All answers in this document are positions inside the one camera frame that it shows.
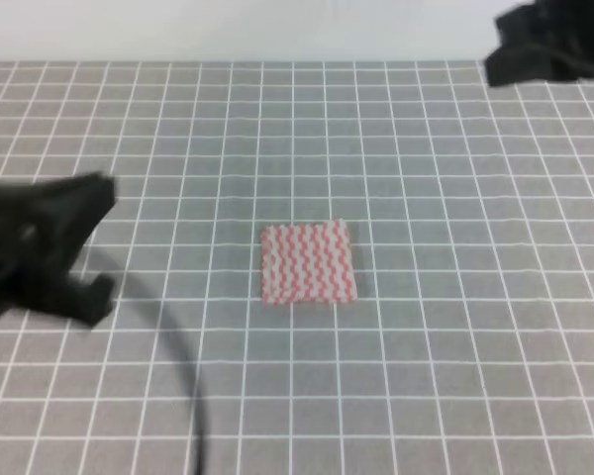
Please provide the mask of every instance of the grid mat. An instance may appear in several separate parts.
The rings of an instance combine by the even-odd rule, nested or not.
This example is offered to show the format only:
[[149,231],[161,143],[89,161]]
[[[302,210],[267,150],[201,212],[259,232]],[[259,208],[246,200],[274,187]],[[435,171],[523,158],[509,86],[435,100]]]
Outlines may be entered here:
[[[0,321],[0,474],[184,473],[162,297],[200,354],[209,474],[594,475],[594,83],[481,77],[0,63],[0,180],[115,174],[75,272],[124,269],[93,333]],[[330,217],[359,301],[262,305],[261,228]]]

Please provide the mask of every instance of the black wire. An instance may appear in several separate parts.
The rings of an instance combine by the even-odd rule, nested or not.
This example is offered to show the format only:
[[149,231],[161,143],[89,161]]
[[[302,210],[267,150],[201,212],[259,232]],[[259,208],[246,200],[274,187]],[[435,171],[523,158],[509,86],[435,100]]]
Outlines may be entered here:
[[[91,248],[91,252],[96,253],[97,258],[100,259],[100,261],[105,261],[105,263],[108,264],[106,268],[123,271],[121,266],[108,254],[101,252],[94,247]],[[156,302],[161,301],[160,296],[155,297],[152,290],[131,272],[126,274],[126,287],[128,286],[130,286],[136,293],[143,296],[144,299],[150,299]],[[200,371],[196,368],[197,360],[194,357],[189,342],[182,337],[185,333],[183,331],[176,331],[179,330],[180,325],[172,314],[171,308],[166,305],[165,302],[161,302],[161,305],[160,326],[162,328],[174,330],[174,332],[167,332],[168,345],[166,346],[172,356],[172,360],[180,363],[191,363],[177,364],[176,367],[179,371],[180,380],[184,382],[186,395],[189,398],[189,416],[190,418],[193,417],[191,424],[193,424],[194,433],[190,443],[193,444],[194,438],[196,441],[196,461],[195,464],[189,464],[189,475],[203,475],[207,453],[207,420],[205,418],[206,410],[202,395]],[[153,323],[153,317],[146,313],[145,306],[134,305],[134,308],[144,319]],[[159,337],[161,334],[162,333],[157,332],[156,337]]]

